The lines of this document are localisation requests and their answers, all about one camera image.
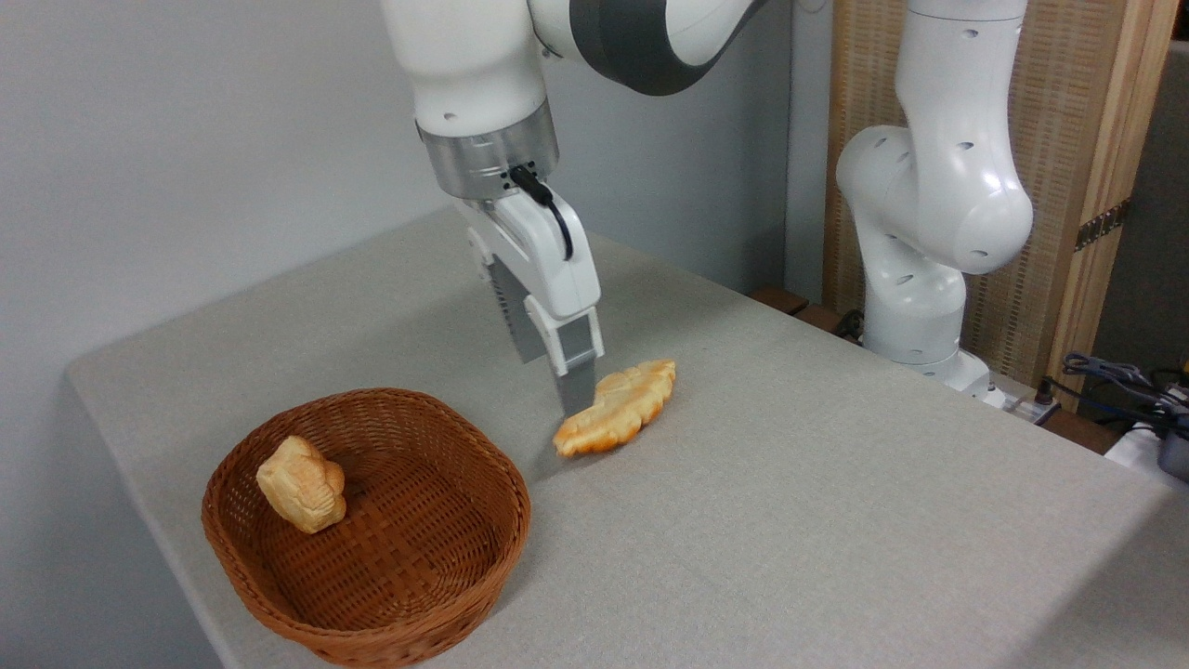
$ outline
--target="cable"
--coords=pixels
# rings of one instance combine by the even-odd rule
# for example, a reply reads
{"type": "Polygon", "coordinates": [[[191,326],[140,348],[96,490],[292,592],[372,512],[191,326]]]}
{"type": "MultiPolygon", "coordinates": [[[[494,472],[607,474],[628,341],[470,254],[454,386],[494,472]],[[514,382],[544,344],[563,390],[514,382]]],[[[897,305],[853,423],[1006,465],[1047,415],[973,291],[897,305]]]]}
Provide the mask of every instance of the cable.
{"type": "Polygon", "coordinates": [[[1175,433],[1179,437],[1189,440],[1189,429],[1182,425],[1175,417],[1168,416],[1166,412],[1163,412],[1163,410],[1160,410],[1162,414],[1156,414],[1155,411],[1152,414],[1144,414],[1112,405],[1105,405],[1102,403],[1095,402],[1094,399],[1084,396],[1083,393],[1078,393],[1077,391],[1070,389],[1069,386],[1061,384],[1052,377],[1044,377],[1043,380],[1045,384],[1051,385],[1053,389],[1057,389],[1058,391],[1068,396],[1077,398],[1078,400],[1093,406],[1099,411],[1105,411],[1107,414],[1127,418],[1137,423],[1146,423],[1149,425],[1152,425],[1153,428],[1168,430],[1175,433]]]}
{"type": "Polygon", "coordinates": [[[561,215],[558,210],[558,204],[553,203],[553,190],[536,177],[536,172],[529,171],[524,165],[516,165],[508,170],[508,175],[511,176],[512,183],[520,185],[533,201],[542,207],[548,208],[553,212],[553,217],[558,220],[558,227],[561,228],[561,239],[566,242],[566,257],[564,260],[570,260],[574,257],[574,240],[570,236],[570,226],[566,225],[566,216],[561,215]]]}

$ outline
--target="pastry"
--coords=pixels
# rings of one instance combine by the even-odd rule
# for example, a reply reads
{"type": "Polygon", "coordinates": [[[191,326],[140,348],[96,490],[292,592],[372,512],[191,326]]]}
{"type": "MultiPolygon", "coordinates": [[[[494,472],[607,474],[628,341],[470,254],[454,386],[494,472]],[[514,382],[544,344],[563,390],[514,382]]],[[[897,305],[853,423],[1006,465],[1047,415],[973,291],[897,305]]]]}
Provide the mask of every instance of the pastry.
{"type": "Polygon", "coordinates": [[[282,442],[256,471],[256,482],[272,509],[307,535],[334,525],[347,513],[342,468],[301,437],[282,442]]]}
{"type": "Polygon", "coordinates": [[[655,360],[616,372],[594,387],[594,405],[571,416],[553,437],[558,455],[609,452],[627,444],[673,396],[677,364],[655,360]]]}

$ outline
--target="croissant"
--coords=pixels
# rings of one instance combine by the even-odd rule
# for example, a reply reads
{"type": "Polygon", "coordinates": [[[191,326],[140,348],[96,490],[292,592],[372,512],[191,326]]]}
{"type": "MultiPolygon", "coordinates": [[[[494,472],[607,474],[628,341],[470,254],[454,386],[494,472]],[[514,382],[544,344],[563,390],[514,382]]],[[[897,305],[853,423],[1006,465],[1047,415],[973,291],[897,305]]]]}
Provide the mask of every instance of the croissant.
{"type": "Polygon", "coordinates": [[[256,471],[256,482],[272,509],[307,535],[334,525],[347,513],[342,468],[301,437],[282,442],[256,471]]]}
{"type": "Polygon", "coordinates": [[[571,416],[553,437],[558,455],[609,452],[630,442],[673,396],[677,364],[654,360],[608,375],[594,387],[594,405],[571,416]]]}

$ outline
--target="wicker basket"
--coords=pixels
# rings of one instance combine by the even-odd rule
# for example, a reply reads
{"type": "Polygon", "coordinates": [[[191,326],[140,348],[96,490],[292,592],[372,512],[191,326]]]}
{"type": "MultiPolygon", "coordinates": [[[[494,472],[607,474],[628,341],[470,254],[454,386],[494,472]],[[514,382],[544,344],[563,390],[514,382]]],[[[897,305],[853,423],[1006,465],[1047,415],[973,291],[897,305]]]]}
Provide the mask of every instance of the wicker basket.
{"type": "Polygon", "coordinates": [[[520,473],[445,404],[373,389],[285,411],[215,471],[202,528],[247,610],[348,667],[404,667],[461,642],[495,605],[528,535],[520,473]],[[347,516],[308,536],[256,471],[288,436],[342,466],[347,516]]]}

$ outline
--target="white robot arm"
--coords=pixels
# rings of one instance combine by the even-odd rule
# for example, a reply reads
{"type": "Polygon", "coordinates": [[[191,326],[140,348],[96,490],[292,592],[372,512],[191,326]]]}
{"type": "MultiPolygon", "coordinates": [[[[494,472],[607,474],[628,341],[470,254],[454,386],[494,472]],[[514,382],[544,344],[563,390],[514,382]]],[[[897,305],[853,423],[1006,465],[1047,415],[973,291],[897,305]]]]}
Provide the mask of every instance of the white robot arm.
{"type": "Polygon", "coordinates": [[[1008,263],[1032,229],[1007,94],[1026,0],[910,0],[897,95],[908,127],[856,134],[838,159],[867,278],[863,346],[971,397],[989,372],[960,351],[962,272],[1008,263]]]}
{"type": "Polygon", "coordinates": [[[542,51],[642,93],[675,93],[761,2],[383,0],[438,183],[460,203],[521,359],[548,355],[566,415],[594,398],[600,292],[581,221],[545,184],[558,140],[542,51]]]}
{"type": "MultiPolygon", "coordinates": [[[[713,67],[765,0],[382,0],[417,127],[459,198],[526,362],[548,354],[567,415],[590,406],[598,277],[574,210],[545,184],[558,143],[542,55],[648,95],[713,67]]],[[[1007,88],[1026,0],[910,0],[897,75],[908,128],[856,135],[838,163],[867,271],[864,346],[986,396],[958,351],[962,271],[1007,263],[1032,208],[1012,163],[1007,88]]]]}

